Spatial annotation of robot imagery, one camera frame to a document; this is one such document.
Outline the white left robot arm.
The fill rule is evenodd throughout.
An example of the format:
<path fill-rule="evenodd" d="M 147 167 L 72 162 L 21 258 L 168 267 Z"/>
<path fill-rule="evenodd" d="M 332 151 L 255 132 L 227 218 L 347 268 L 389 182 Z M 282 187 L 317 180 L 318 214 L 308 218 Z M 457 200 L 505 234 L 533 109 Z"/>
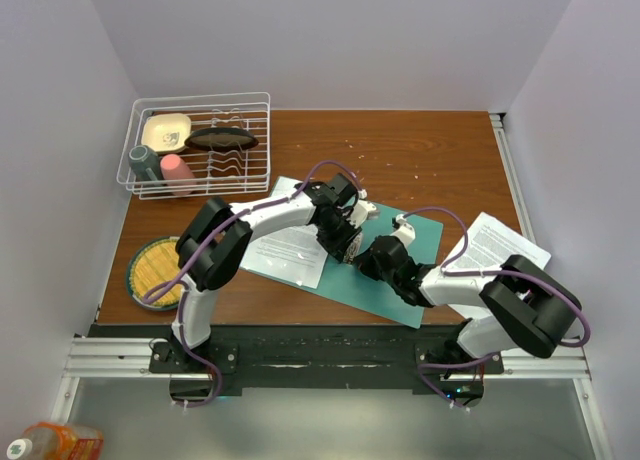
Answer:
<path fill-rule="evenodd" d="M 239 270 L 248 246 L 292 227 L 313 226 L 324 251 L 343 263 L 356 252 L 364 223 L 378 214 L 367 193 L 343 174 L 328 182 L 309 179 L 260 201 L 228 204 L 215 197 L 178 240 L 179 273 L 172 281 L 183 297 L 172 323 L 173 362 L 185 372 L 213 363 L 209 317 L 222 287 Z"/>

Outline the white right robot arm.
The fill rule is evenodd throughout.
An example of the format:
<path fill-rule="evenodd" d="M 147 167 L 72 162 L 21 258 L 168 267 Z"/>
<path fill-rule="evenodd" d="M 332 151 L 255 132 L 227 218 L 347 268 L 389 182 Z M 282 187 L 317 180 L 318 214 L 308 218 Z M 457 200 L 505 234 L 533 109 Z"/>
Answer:
<path fill-rule="evenodd" d="M 415 262 L 395 236 L 378 236 L 356 256 L 364 276 L 385 282 L 411 306 L 462 305 L 485 308 L 489 315 L 468 319 L 449 340 L 444 358 L 459 373 L 481 358 L 519 348 L 546 359 L 559 346 L 579 348 L 591 329 L 579 300 L 521 254 L 495 269 L 449 270 Z"/>

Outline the printed white paper sheet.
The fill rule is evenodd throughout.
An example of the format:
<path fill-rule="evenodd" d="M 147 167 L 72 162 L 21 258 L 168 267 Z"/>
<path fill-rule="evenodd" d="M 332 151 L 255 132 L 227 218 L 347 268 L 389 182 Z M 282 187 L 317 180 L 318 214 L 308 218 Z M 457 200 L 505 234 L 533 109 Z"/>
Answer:
<path fill-rule="evenodd" d="M 241 268 L 299 287 L 315 289 L 327 259 L 314 226 L 290 227 L 252 241 Z"/>

